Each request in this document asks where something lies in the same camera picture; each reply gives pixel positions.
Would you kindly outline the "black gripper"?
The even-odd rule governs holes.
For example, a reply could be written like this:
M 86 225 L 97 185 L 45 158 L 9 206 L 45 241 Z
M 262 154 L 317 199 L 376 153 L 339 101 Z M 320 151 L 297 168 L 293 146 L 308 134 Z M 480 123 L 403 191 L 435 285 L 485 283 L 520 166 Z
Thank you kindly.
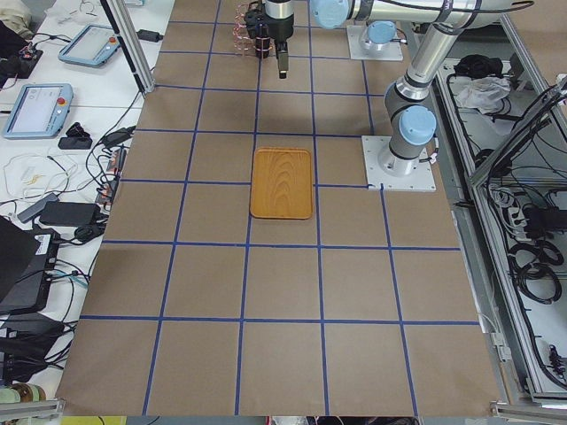
M 289 71 L 289 55 L 287 41 L 293 35 L 294 17 L 276 19 L 267 16 L 265 18 L 268 26 L 268 36 L 274 40 L 276 46 L 276 59 L 278 66 L 278 78 L 284 80 Z
M 262 1 L 252 1 L 245 12 L 245 27 L 250 38 L 262 38 L 266 35 L 265 8 Z

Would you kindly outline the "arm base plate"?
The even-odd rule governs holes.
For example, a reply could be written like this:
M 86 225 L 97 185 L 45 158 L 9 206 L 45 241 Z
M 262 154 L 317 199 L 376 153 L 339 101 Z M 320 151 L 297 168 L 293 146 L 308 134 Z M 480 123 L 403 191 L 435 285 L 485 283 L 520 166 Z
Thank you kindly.
M 350 59 L 393 61 L 403 60 L 401 40 L 392 21 L 373 21 L 368 25 L 346 28 Z
M 400 159 L 390 151 L 390 136 L 365 135 L 361 138 L 362 153 L 369 190 L 435 192 L 436 184 L 428 152 Z

